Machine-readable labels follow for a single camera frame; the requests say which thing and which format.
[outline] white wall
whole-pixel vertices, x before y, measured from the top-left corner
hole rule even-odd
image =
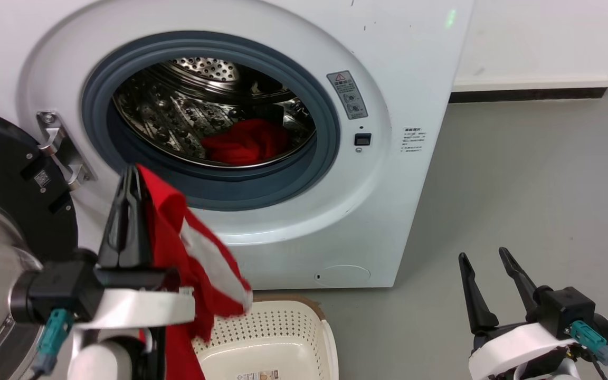
[[[608,0],[477,0],[454,91],[608,87]]]

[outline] basket label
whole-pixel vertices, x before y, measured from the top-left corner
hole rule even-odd
[[[237,375],[236,380],[279,380],[278,370],[261,370],[260,372]]]

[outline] white plastic basket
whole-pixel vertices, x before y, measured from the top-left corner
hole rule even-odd
[[[303,297],[256,301],[238,318],[215,318],[210,342],[194,341],[207,380],[338,380],[335,338]]]

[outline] door hinge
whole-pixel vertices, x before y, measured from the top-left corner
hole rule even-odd
[[[39,149],[60,167],[70,190],[77,190],[84,182],[95,179],[57,112],[37,112],[36,122],[46,137],[46,143],[39,145]]]

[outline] cable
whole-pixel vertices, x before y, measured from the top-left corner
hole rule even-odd
[[[36,371],[34,373],[34,375],[32,375],[32,377],[29,378],[29,380],[39,380],[39,377],[41,377],[43,375],[43,373],[41,373],[41,371]]]
[[[607,380],[606,379],[606,375],[604,374],[604,371],[602,370],[602,368],[600,367],[599,363],[597,362],[597,358],[595,357],[594,353],[592,351],[590,351],[589,349],[584,349],[584,352],[586,352],[588,354],[588,356],[590,357],[591,361],[593,361],[593,365],[595,366],[595,370],[597,370],[597,373],[599,373],[600,377],[602,378],[602,380]]]

